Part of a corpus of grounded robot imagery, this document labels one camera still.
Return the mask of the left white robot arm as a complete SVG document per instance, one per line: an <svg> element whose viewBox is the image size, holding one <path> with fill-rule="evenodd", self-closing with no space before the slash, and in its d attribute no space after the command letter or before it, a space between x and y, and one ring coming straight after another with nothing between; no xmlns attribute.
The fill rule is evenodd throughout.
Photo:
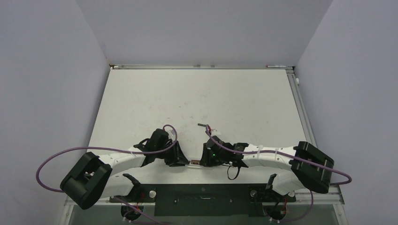
<svg viewBox="0 0 398 225"><path fill-rule="evenodd" d="M136 202L152 198L148 188L128 174L131 168L141 168L156 159L163 159L169 167L186 166L189 160L183 154L175 130L164 128L153 131L151 137L133 145L137 153L95 155L87 152L61 181L60 189L81 209L92 207L99 199L121 197L125 201Z"/></svg>

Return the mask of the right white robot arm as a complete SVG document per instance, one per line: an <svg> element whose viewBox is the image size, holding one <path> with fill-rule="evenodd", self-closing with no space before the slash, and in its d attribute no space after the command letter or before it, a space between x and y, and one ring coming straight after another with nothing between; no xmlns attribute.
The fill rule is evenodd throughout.
<svg viewBox="0 0 398 225"><path fill-rule="evenodd" d="M328 193L334 160L305 141L300 141L297 146L271 148L245 142L231 144L212 136L203 144L199 165L216 167L224 164L237 168L280 169L281 173L270 176L272 183L265 188L266 197L276 201L302 188L319 194Z"/></svg>

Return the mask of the white remote control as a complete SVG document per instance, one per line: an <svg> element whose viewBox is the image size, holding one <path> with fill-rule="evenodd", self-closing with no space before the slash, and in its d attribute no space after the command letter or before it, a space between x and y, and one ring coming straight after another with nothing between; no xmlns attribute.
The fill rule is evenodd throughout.
<svg viewBox="0 0 398 225"><path fill-rule="evenodd" d="M199 164L199 165L193 165L193 164L189 164L189 165L186 165L185 167L187 167L187 168L189 168L189 169L203 169L203 168L205 168L204 166L202 166L201 164Z"/></svg>

